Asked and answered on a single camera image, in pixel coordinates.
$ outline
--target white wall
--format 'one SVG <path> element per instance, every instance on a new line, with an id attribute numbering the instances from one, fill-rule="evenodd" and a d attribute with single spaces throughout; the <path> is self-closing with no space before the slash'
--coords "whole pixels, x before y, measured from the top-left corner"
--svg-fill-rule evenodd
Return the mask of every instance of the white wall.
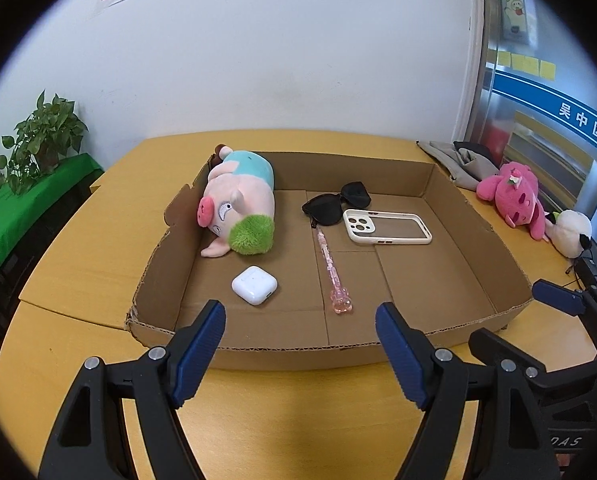
<path id="1" fill-rule="evenodd" d="M 449 141 L 467 125 L 482 0 L 96 1 L 61 0 L 22 42 L 0 76 L 0 137 L 44 88 L 77 101 L 105 167 L 174 133 Z"/>

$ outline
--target pig eye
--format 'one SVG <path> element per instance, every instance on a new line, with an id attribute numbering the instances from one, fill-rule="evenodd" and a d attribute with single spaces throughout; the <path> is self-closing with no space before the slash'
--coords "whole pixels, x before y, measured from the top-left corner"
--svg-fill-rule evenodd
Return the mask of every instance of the pig eye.
<path id="1" fill-rule="evenodd" d="M 225 221 L 225 215 L 231 208 L 232 205 L 229 202 L 223 202 L 220 206 L 218 206 L 218 217 L 221 219 L 221 222 Z"/>

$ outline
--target green cloth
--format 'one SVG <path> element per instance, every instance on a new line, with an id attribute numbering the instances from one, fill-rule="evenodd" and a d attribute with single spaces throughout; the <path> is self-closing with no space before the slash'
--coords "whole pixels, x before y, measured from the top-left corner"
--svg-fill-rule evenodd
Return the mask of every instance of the green cloth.
<path id="1" fill-rule="evenodd" d="M 16 196 L 7 184 L 0 189 L 0 266 L 34 222 L 73 186 L 101 167 L 87 153 L 61 161 L 27 193 Z"/>

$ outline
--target green fuzzy hair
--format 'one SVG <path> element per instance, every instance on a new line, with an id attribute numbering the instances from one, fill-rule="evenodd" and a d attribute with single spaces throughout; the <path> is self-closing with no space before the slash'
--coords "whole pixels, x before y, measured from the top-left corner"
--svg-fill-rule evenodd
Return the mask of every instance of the green fuzzy hair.
<path id="1" fill-rule="evenodd" d="M 267 215 L 249 215 L 232 227 L 227 240 L 239 254 L 261 254 L 274 243 L 274 220 Z"/>

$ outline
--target silver bolt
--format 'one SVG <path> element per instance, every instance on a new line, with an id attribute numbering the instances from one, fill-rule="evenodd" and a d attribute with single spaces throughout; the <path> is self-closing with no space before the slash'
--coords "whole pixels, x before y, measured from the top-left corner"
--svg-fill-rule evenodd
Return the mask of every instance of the silver bolt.
<path id="1" fill-rule="evenodd" d="M 101 360 L 98 357 L 88 357 L 85 360 L 85 363 L 83 364 L 83 366 L 85 368 L 87 368 L 88 370 L 92 370 L 92 369 L 96 368 L 100 363 L 101 363 Z"/>
<path id="2" fill-rule="evenodd" d="M 446 363 L 447 361 L 451 361 L 454 354 L 447 350 L 447 348 L 439 348 L 436 352 L 434 352 L 436 359 L 439 361 L 443 361 Z"/>
<path id="3" fill-rule="evenodd" d="M 513 372 L 516 369 L 516 363 L 511 359 L 503 359 L 501 361 L 501 368 L 506 372 Z"/>
<path id="4" fill-rule="evenodd" d="M 147 355 L 152 361 L 158 361 L 165 356 L 165 348 L 162 346 L 155 346 L 154 348 L 150 349 L 149 352 L 147 352 Z"/>

